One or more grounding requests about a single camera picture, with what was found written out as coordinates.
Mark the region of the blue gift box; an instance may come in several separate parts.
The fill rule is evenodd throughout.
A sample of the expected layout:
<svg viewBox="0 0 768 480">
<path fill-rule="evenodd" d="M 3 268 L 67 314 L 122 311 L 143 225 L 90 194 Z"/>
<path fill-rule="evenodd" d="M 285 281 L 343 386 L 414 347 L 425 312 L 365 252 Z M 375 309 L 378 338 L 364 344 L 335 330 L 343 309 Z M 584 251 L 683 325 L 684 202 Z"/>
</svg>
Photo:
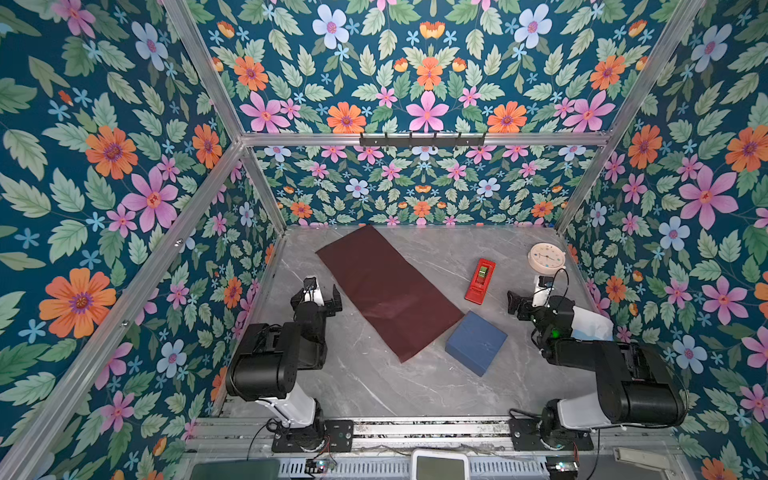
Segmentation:
<svg viewBox="0 0 768 480">
<path fill-rule="evenodd" d="M 445 351 L 479 377 L 485 375 L 508 335 L 473 311 L 457 324 Z"/>
</svg>

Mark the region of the maroon wrapping paper sheet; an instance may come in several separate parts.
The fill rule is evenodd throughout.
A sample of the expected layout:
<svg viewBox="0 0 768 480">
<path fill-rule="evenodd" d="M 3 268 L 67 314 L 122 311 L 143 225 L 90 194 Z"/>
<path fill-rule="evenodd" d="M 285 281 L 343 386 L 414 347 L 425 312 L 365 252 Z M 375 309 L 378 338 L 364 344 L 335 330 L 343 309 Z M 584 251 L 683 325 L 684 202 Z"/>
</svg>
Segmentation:
<svg viewBox="0 0 768 480">
<path fill-rule="evenodd" d="M 320 248 L 317 255 L 402 363 L 464 316 L 372 226 Z"/>
</svg>

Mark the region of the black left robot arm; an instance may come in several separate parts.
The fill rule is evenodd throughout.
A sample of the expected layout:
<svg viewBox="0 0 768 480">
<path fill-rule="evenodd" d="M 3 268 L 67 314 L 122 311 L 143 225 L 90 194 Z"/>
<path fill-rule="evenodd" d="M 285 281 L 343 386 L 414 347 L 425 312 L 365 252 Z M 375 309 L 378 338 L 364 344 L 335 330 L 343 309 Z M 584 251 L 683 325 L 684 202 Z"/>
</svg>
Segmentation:
<svg viewBox="0 0 768 480">
<path fill-rule="evenodd" d="M 273 432 L 303 451 L 324 447 L 327 428 L 322 407 L 298 384 L 298 373 L 324 367 L 327 319 L 343 310 L 339 290 L 325 300 L 314 277 L 291 297 L 293 319 L 283 324 L 249 325 L 228 368 L 229 395 L 255 402 L 272 414 Z"/>
</svg>

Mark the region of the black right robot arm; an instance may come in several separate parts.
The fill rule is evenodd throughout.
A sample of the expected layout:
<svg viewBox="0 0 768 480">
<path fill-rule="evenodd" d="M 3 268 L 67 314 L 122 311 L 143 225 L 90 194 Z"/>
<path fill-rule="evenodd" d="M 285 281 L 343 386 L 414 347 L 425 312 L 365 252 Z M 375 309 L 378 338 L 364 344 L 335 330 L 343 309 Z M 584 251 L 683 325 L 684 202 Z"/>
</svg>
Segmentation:
<svg viewBox="0 0 768 480">
<path fill-rule="evenodd" d="M 549 364 L 595 376 L 589 394 L 547 402 L 536 421 L 542 446 L 593 447 L 590 432 L 623 426 L 664 429 L 683 423 L 683 400 L 651 347 L 611 339 L 613 323 L 544 288 L 530 297 L 507 293 L 508 313 L 533 325 L 531 340 Z"/>
</svg>

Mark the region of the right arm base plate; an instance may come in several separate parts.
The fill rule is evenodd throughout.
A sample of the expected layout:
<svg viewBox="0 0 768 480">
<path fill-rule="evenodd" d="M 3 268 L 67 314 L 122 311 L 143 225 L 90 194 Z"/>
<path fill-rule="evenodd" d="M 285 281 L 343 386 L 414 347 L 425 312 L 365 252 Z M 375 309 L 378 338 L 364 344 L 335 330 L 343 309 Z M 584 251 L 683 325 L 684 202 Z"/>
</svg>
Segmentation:
<svg viewBox="0 0 768 480">
<path fill-rule="evenodd" d="M 533 418 L 510 418 L 510 438 L 515 451 L 592 451 L 595 446 L 589 431 L 569 430 L 557 422 Z"/>
</svg>

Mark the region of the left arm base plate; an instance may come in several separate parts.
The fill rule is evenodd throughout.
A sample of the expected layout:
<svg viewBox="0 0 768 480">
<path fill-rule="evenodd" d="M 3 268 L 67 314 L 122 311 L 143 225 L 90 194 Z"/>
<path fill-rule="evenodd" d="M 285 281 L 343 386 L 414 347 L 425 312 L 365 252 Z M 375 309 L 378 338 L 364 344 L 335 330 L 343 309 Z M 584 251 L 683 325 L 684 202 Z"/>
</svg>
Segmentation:
<svg viewBox="0 0 768 480">
<path fill-rule="evenodd" d="M 273 453 L 349 453 L 355 423 L 352 420 L 322 420 L 301 428 L 280 427 L 274 434 Z"/>
</svg>

